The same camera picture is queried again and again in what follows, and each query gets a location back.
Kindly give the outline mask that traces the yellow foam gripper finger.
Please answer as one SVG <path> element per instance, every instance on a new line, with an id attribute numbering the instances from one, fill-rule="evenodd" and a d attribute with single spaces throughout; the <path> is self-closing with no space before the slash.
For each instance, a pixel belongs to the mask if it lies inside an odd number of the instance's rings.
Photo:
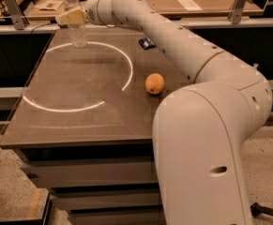
<path id="1" fill-rule="evenodd" d="M 85 11 L 82 8 L 73 8 L 55 17 L 58 24 L 76 25 L 86 21 Z"/>

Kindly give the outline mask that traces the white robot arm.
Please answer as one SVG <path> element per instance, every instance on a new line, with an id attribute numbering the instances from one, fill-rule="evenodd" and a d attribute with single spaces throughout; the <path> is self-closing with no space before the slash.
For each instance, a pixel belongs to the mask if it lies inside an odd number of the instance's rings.
<path id="1" fill-rule="evenodd" d="M 241 146 L 267 120 L 272 91 L 254 67 L 154 11 L 145 0 L 88 0 L 60 24 L 144 32 L 189 80 L 158 106 L 152 140 L 167 225 L 252 225 Z"/>

